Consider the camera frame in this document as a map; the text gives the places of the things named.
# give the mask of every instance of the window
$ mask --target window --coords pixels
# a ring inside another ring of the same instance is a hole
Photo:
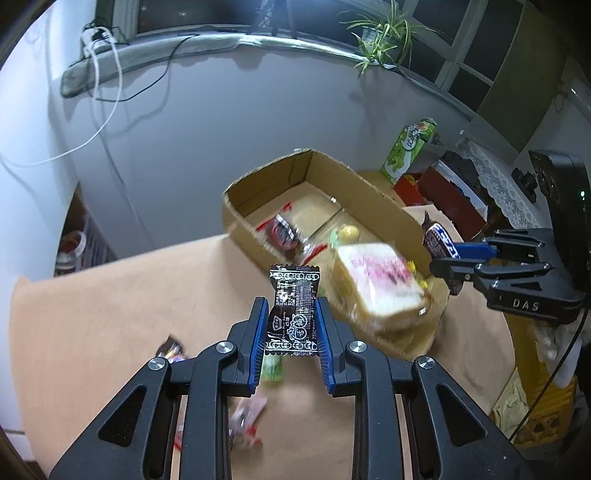
[[[494,80],[513,41],[521,9],[513,0],[489,0],[464,59],[466,65]]]
[[[358,52],[343,22],[359,13],[379,15],[390,0],[98,0],[97,13],[111,9],[112,25],[128,38],[170,29],[242,31],[337,44]],[[477,111],[511,47],[525,0],[400,0],[419,30],[412,61],[403,66],[435,83]],[[258,25],[265,6],[271,7]],[[359,28],[354,31],[362,36]]]
[[[418,0],[413,18],[439,30],[450,45],[456,38],[470,0]]]

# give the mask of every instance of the yellow ball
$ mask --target yellow ball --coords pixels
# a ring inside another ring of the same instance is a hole
[[[345,225],[339,230],[341,244],[354,244],[359,241],[359,229],[355,225]]]

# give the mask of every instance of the black candy packet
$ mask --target black candy packet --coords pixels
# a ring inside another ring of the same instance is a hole
[[[269,272],[275,306],[267,322],[265,353],[318,355],[314,300],[320,268],[311,265],[274,265]]]
[[[425,212],[422,227],[423,246],[427,249],[431,258],[460,258],[460,254],[447,230],[440,223],[431,220],[427,212]],[[458,295],[464,285],[464,282],[459,280],[446,279],[446,283],[451,295]]]

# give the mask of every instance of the cardboard box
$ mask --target cardboard box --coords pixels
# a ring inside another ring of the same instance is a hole
[[[356,334],[388,355],[414,359],[433,341],[449,291],[445,282],[431,277],[429,253],[422,245],[421,226],[395,202],[351,168],[315,150],[301,150],[260,167],[232,183],[223,194],[222,219],[236,244],[264,271],[288,261],[256,227],[288,202],[293,221],[303,235],[325,241],[338,223],[352,223],[361,242],[383,241],[394,247],[429,278],[433,303],[421,325],[399,332],[396,338],[377,338],[353,325]],[[349,320],[330,281],[332,253],[325,250],[312,260],[320,267],[320,286],[336,318]]]
[[[371,185],[376,187],[380,192],[385,193],[387,197],[390,197],[395,203],[404,206],[404,202],[398,196],[398,193],[394,190],[394,186],[379,170],[361,170],[357,172],[361,177],[365,178]]]

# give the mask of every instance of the green juice carton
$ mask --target green juice carton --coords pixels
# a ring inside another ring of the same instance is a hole
[[[404,127],[381,170],[392,185],[406,173],[423,145],[431,141],[436,127],[433,118],[423,118],[416,125]]]

